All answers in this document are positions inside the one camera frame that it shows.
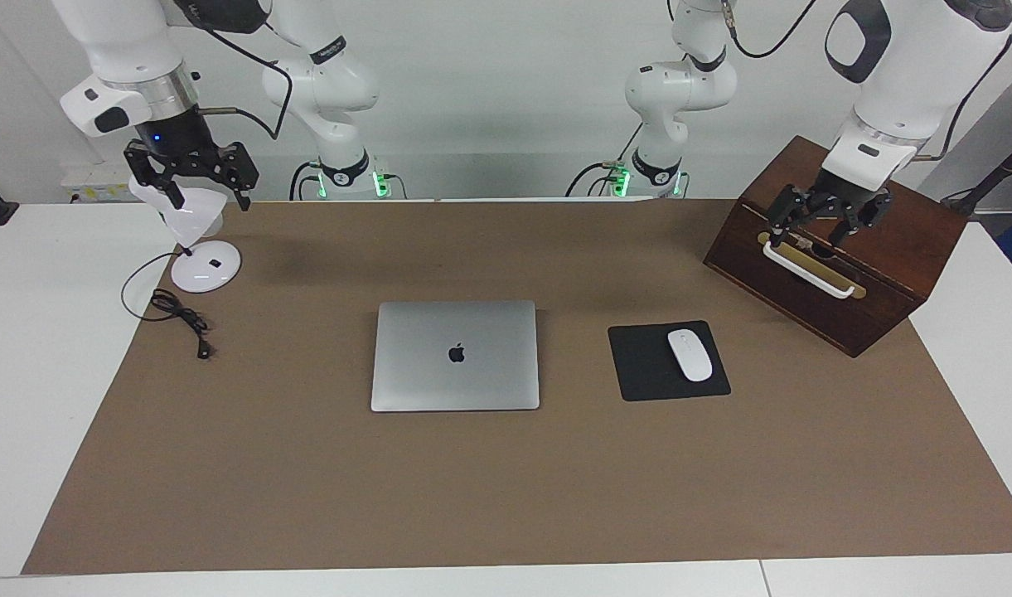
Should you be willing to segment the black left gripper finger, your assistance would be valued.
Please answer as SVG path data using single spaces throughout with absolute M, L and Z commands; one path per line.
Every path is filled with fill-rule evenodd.
M 794 186 L 783 187 L 775 197 L 767 211 L 768 242 L 772 249 L 778 249 L 794 227 L 811 221 L 811 192 Z
M 861 209 L 847 206 L 841 215 L 842 219 L 836 223 L 834 230 L 829 235 L 829 245 L 832 248 L 840 248 L 850 235 L 858 233 L 861 228 L 870 227 L 870 210 L 867 206 Z

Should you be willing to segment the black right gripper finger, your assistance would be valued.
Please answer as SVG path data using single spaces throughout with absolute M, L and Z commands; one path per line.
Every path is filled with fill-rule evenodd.
M 250 211 L 250 193 L 259 181 L 259 170 L 242 143 L 217 149 L 215 181 L 230 189 L 242 212 Z
M 185 205 L 185 199 L 180 187 L 173 178 L 175 167 L 167 166 L 158 171 L 153 165 L 153 155 L 145 143 L 128 143 L 124 148 L 124 159 L 130 167 L 134 181 L 141 187 L 153 187 L 163 192 L 175 209 Z

